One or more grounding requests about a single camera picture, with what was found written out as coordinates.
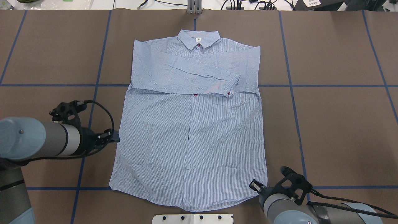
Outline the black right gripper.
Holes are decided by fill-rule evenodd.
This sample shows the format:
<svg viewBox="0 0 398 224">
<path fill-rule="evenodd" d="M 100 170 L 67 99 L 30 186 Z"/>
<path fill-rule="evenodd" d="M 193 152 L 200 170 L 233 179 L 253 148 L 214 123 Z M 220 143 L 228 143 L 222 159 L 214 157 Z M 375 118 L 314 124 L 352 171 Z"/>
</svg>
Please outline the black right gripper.
<svg viewBox="0 0 398 224">
<path fill-rule="evenodd" d="M 259 203 L 264 203 L 270 196 L 280 193 L 277 187 L 266 187 L 256 179 L 250 182 L 249 187 L 259 194 Z"/>
</svg>

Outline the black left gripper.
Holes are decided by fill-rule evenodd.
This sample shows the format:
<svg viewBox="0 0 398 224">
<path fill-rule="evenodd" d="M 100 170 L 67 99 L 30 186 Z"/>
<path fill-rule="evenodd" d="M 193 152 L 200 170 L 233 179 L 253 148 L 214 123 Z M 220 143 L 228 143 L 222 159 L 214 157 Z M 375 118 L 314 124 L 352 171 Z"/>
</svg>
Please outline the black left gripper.
<svg viewBox="0 0 398 224">
<path fill-rule="evenodd" d="M 102 133 L 95 133 L 89 128 L 81 129 L 81 143 L 79 145 L 79 155 L 88 155 L 91 152 L 104 149 L 108 143 L 119 143 L 120 136 L 118 131 L 106 129 Z"/>
</svg>

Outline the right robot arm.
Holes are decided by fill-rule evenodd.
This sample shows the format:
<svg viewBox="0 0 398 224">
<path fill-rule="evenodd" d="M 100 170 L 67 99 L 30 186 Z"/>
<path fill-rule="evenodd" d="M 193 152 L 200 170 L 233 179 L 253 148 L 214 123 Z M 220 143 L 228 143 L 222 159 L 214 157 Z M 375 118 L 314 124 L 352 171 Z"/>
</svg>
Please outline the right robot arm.
<svg viewBox="0 0 398 224">
<path fill-rule="evenodd" d="M 270 224 L 382 224 L 382 218 L 364 203 L 339 205 L 297 205 L 277 187 L 252 180 L 250 188 L 259 194 L 260 205 Z"/>
</svg>

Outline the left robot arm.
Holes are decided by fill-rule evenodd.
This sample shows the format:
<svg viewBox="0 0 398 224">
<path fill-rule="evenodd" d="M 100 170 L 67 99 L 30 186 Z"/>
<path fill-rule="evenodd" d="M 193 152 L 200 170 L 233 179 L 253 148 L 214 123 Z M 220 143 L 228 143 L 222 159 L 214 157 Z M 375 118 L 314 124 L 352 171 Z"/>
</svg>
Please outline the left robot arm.
<svg viewBox="0 0 398 224">
<path fill-rule="evenodd" d="M 79 120 L 41 122 L 7 117 L 0 122 L 1 223 L 34 224 L 35 216 L 22 167 L 38 160 L 80 159 L 119 142 L 113 128 L 95 133 Z"/>
</svg>

